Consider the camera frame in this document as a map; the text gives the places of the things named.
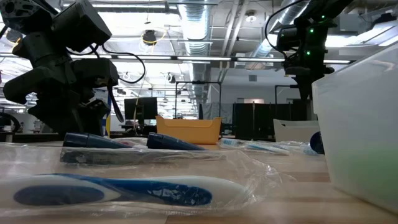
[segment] white box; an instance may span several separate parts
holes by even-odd
[[[398,44],[313,84],[333,185],[398,212]]]
[[[310,142],[311,137],[319,132],[318,121],[281,121],[274,119],[276,142]]]

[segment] white toothbrush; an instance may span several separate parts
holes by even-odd
[[[200,176],[106,179],[44,174],[0,180],[1,208],[58,207],[109,201],[222,207],[231,201],[243,203],[249,197],[251,194],[242,185]]]
[[[220,146],[231,149],[252,149],[258,151],[269,151],[276,154],[288,156],[290,152],[280,147],[265,145],[259,142],[240,141],[237,139],[220,139]]]

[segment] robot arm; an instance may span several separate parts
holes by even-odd
[[[303,100],[312,97],[311,84],[333,73],[332,68],[323,64],[328,30],[337,25],[333,19],[353,0],[312,0],[294,25],[283,26],[278,34],[277,49],[297,52],[287,58],[283,66],[287,75],[296,75],[300,95]]]
[[[106,58],[72,61],[66,47],[81,52],[92,44],[103,45],[111,32],[87,0],[77,0],[62,12],[43,0],[3,0],[0,11],[6,26],[26,36],[14,55],[30,60],[33,69],[4,86],[4,96],[25,104],[26,95],[37,94],[37,105],[28,110],[60,134],[102,135],[101,120],[109,106],[90,101],[93,88],[118,84],[118,71]],[[113,99],[115,110],[119,112]],[[120,112],[118,118],[123,120]]]

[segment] orange bin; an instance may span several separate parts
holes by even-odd
[[[192,144],[216,144],[221,118],[214,120],[164,119],[156,116],[157,132]]]

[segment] ventilation duct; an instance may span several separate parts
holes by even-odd
[[[292,4],[295,1],[296,0],[284,0],[282,2],[281,8],[289,4]],[[269,33],[271,30],[277,29],[280,25],[289,25],[290,23],[292,23],[294,19],[297,18],[304,11],[304,9],[308,6],[309,2],[310,0],[302,1],[280,12],[278,16],[275,16],[269,22],[267,33]],[[256,57],[256,58],[266,57],[268,56],[271,50],[272,47],[269,45],[268,41],[265,38],[263,38],[262,43],[256,47],[256,49],[251,54],[251,57]],[[264,69],[264,67],[265,66],[261,63],[251,62],[246,64],[245,69],[247,70]]]
[[[161,14],[176,14],[179,15],[176,6],[169,6],[167,2],[164,4],[145,4],[145,5],[130,5],[128,7],[115,7],[113,5],[101,5],[96,7],[97,12],[132,12],[132,13],[161,13]]]
[[[193,40],[185,43],[185,48],[189,56],[199,56],[209,54],[209,45],[205,43],[195,43],[195,40],[205,40],[208,37],[210,7],[198,4],[178,5],[182,17],[182,32],[184,39]],[[192,81],[210,80],[210,64],[193,63],[190,67]],[[207,94],[203,92],[208,90],[206,86],[193,86],[195,98],[206,100]]]
[[[74,1],[65,2],[63,7],[68,7],[69,4]],[[168,2],[164,2],[163,4],[159,4],[158,2],[148,2],[147,4],[111,4],[111,3],[103,3],[101,1],[92,1],[93,7],[97,10],[97,12],[131,12],[131,13],[161,13],[161,14],[177,14],[178,12],[176,5],[169,5]]]

